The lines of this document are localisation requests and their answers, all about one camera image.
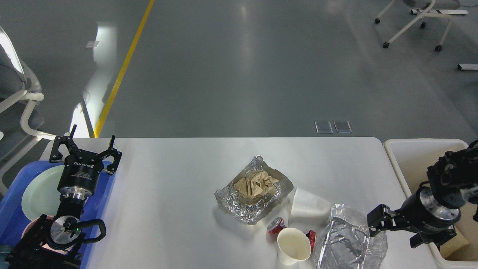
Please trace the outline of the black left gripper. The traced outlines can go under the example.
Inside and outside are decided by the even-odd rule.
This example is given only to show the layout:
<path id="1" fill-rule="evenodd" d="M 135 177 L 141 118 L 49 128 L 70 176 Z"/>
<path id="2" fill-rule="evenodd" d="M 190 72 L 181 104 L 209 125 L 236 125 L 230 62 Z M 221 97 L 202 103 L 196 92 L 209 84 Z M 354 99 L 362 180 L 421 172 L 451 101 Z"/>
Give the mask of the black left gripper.
<path id="1" fill-rule="evenodd" d="M 53 140 L 49 162 L 62 161 L 63 155 L 60 153 L 59 147 L 65 145 L 70 155 L 65 158 L 58 191 L 61 194 L 71 194 L 74 189 L 83 189 L 85 196 L 90 197 L 96 192 L 101 171 L 105 170 L 109 175 L 113 175 L 117 171 L 122 152 L 114 148 L 115 136 L 111 137 L 109 148 L 99 154 L 81 151 L 73 140 L 76 128 L 77 125 L 74 124 L 69 135 L 56 136 Z M 113 162 L 105 168 L 103 160 L 107 157 L 113 157 Z"/>

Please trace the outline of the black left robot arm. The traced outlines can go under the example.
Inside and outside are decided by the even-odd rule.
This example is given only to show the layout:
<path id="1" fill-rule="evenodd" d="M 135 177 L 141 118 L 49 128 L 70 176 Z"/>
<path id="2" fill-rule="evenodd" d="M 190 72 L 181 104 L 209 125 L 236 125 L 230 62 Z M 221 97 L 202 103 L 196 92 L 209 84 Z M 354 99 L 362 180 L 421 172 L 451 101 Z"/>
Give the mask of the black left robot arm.
<path id="1" fill-rule="evenodd" d="M 78 269 L 106 236 L 100 219 L 122 153 L 114 139 L 101 152 L 57 136 L 48 161 L 22 168 L 1 202 L 1 267 Z"/>

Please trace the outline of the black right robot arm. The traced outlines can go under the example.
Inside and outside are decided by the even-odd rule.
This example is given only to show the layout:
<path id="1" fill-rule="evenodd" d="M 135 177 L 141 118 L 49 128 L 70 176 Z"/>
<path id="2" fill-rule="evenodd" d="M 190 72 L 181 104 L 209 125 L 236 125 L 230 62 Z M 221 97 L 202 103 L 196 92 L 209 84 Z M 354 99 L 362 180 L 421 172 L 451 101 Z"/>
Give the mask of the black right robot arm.
<path id="1" fill-rule="evenodd" d="M 427 168 L 427 181 L 420 183 L 400 209 L 380 204 L 367 214 L 369 235 L 404 230 L 414 233 L 412 248 L 447 243 L 456 236 L 460 208 L 467 202 L 477 204 L 477 156 L 477 141 L 463 150 L 445 152 Z"/>

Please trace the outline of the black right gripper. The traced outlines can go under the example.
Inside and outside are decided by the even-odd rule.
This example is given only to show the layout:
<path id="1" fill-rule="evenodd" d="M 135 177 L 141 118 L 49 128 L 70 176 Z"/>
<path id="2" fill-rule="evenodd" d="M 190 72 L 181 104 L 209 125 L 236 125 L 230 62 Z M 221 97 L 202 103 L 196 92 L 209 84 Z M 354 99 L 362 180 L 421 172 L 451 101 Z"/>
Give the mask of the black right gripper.
<path id="1" fill-rule="evenodd" d="M 380 204 L 367 214 L 369 235 L 381 231 L 419 231 L 409 239 L 410 247 L 433 243 L 444 245 L 456 236 L 455 223 L 461 219 L 460 209 L 440 204 L 429 187 L 421 187 L 408 197 L 399 210 Z"/>

